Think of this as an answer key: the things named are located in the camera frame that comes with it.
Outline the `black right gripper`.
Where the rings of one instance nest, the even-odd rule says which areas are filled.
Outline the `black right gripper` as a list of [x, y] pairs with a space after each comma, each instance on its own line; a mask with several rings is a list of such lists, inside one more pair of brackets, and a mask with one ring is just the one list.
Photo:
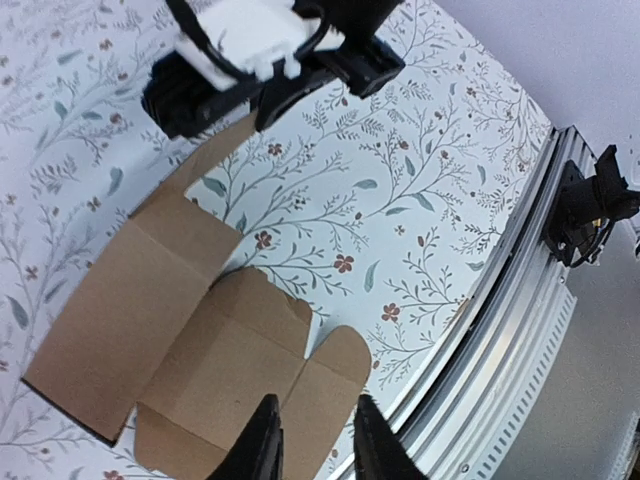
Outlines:
[[305, 19], [319, 17], [345, 40], [336, 49], [305, 56], [298, 77], [278, 76], [269, 81], [254, 101], [255, 130], [268, 129], [297, 102], [335, 79], [361, 99], [395, 79], [405, 62], [376, 32], [399, 5], [396, 0], [295, 1], [296, 13]]

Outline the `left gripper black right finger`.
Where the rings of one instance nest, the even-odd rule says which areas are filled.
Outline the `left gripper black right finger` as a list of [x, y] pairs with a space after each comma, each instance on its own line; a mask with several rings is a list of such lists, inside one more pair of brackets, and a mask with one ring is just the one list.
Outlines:
[[406, 453], [373, 398], [358, 398], [354, 417], [354, 470], [357, 480], [427, 480]]

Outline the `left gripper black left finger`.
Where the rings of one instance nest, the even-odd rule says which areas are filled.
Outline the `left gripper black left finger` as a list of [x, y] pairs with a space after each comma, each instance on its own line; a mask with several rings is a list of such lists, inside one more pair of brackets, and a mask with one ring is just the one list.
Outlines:
[[208, 480], [280, 480], [284, 431], [279, 400], [266, 394], [236, 442]]

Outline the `brown cardboard box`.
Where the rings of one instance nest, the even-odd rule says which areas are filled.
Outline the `brown cardboard box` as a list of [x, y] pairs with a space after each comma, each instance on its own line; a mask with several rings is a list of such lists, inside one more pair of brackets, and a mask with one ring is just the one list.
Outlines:
[[257, 269], [226, 273], [240, 233], [185, 196], [253, 123], [216, 134], [125, 222], [23, 375], [107, 444], [134, 417], [136, 460], [176, 479], [241, 478], [239, 441], [259, 405], [276, 409], [283, 477], [315, 477], [370, 372], [356, 330], [313, 344], [306, 302]]

